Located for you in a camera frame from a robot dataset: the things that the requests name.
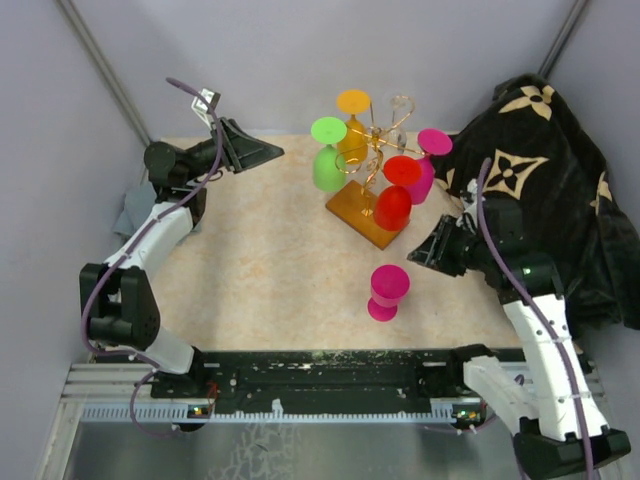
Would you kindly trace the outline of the red plastic wine glass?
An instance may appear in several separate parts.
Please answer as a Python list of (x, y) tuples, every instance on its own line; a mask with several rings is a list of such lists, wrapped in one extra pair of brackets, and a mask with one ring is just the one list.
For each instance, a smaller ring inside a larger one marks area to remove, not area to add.
[(401, 231), (408, 225), (412, 210), (408, 187), (420, 180), (422, 169), (417, 160), (396, 155), (384, 164), (383, 175), (389, 186), (378, 197), (374, 221), (386, 231)]

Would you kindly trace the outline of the green plastic wine glass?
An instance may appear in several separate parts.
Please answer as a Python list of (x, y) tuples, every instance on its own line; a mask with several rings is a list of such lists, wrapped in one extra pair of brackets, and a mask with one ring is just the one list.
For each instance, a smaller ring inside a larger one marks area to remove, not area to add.
[(345, 183), (346, 174), (343, 166), (337, 167), (336, 161), (343, 161), (336, 144), (347, 134), (345, 123), (334, 116), (317, 119), (311, 126), (312, 138), (322, 144), (313, 161), (312, 179), (316, 188), (323, 192), (339, 191)]

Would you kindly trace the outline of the clear wine glass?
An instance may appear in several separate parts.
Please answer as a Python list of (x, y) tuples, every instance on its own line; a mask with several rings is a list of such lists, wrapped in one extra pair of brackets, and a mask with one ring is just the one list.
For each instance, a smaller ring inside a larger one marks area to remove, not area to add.
[(403, 126), (415, 110), (414, 100), (406, 95), (395, 95), (390, 101), (391, 122), (386, 128), (386, 145), (403, 154), (407, 145), (407, 132)]

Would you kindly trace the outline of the orange plastic wine glass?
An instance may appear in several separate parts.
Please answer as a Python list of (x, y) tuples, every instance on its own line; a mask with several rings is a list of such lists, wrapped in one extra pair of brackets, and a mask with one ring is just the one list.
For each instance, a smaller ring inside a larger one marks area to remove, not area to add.
[(363, 136), (366, 128), (357, 115), (368, 111), (370, 105), (369, 95), (358, 89), (343, 91), (336, 99), (338, 110), (348, 116), (344, 121), (347, 128), (346, 136), (337, 144), (348, 165), (359, 165), (368, 155), (367, 141)]

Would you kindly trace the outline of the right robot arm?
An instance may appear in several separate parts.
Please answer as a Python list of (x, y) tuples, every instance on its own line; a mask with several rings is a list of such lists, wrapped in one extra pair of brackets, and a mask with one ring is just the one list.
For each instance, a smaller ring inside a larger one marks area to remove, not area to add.
[(625, 432), (610, 427), (589, 389), (555, 263), (526, 241), (515, 201), (480, 198), (473, 206), (475, 229), (465, 223), (468, 214), (444, 215), (407, 258), (451, 277), (483, 274), (522, 344), (534, 389), (519, 384), (482, 344), (451, 351), (448, 387), (461, 396), (474, 392), (488, 403), (510, 431), (528, 478), (592, 478), (629, 454), (631, 445)]

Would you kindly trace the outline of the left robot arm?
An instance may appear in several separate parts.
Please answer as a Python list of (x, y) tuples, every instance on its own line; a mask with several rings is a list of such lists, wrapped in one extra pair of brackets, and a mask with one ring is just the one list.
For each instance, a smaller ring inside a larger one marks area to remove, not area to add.
[(211, 137), (182, 149), (164, 141), (144, 151), (155, 203), (133, 236), (102, 263), (88, 263), (79, 274), (81, 335), (96, 355), (127, 355), (173, 375), (184, 395), (201, 394), (208, 384), (198, 349), (161, 325), (151, 280), (172, 250), (202, 220), (206, 184), (221, 169), (239, 174), (263, 165), (283, 149), (244, 132), (221, 118)]

